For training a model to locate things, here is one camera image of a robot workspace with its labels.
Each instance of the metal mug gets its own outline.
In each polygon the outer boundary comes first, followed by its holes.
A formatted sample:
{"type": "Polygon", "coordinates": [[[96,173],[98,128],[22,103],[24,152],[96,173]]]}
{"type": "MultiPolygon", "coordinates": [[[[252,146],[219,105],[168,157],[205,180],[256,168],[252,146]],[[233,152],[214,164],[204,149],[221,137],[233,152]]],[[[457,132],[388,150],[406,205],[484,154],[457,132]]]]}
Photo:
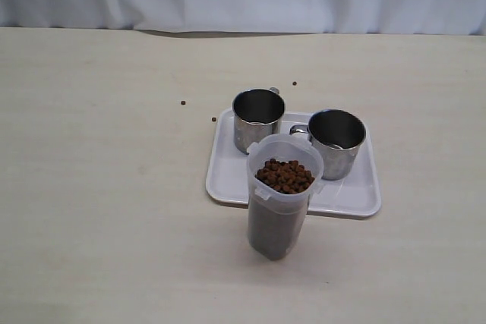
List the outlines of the metal mug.
{"type": "Polygon", "coordinates": [[[324,162],[324,180],[340,180],[352,169],[359,147],[366,138],[365,125],[354,115],[339,109],[316,112],[308,124],[297,124],[290,134],[306,133],[324,162]]]}
{"type": "Polygon", "coordinates": [[[234,143],[244,154],[253,143],[279,133],[285,102],[275,87],[239,93],[233,100],[235,113],[234,143]]]}

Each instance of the table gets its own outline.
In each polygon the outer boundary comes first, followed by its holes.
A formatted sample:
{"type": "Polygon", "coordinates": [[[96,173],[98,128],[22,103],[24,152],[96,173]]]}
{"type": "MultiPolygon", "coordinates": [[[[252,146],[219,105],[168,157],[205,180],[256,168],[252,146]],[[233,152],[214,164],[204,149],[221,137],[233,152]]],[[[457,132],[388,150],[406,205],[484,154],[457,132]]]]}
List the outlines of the table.
{"type": "Polygon", "coordinates": [[[0,29],[0,322],[484,322],[485,60],[482,36],[0,29]],[[362,117],[382,210],[255,253],[204,190],[250,87],[362,117]]]}

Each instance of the plastic tray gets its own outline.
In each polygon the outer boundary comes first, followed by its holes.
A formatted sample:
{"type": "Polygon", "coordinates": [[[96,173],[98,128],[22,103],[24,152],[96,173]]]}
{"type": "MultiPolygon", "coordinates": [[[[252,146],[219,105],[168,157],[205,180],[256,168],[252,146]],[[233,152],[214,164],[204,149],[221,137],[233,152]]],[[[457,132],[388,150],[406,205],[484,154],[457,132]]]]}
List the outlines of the plastic tray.
{"type": "MultiPolygon", "coordinates": [[[[308,113],[286,112],[280,132],[288,133],[292,125],[305,124],[310,117],[308,113]]],[[[218,203],[244,207],[248,206],[246,155],[233,144],[233,118],[231,108],[219,116],[207,170],[206,190],[218,203]]],[[[295,138],[305,137],[304,134],[295,135],[295,138]]],[[[376,214],[380,207],[373,146],[366,127],[366,141],[359,149],[351,172],[342,180],[324,181],[322,191],[311,199],[308,214],[366,218],[376,214]]]]}

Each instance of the dog food pellet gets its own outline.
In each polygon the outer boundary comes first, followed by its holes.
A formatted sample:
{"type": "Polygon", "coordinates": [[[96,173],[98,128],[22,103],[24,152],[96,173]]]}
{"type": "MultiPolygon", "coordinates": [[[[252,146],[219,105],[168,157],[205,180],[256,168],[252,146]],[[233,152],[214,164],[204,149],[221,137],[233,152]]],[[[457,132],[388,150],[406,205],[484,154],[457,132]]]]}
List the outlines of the dog food pellet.
{"type": "Polygon", "coordinates": [[[298,161],[288,162],[269,159],[255,177],[279,193],[302,193],[314,182],[309,170],[298,161]]]}

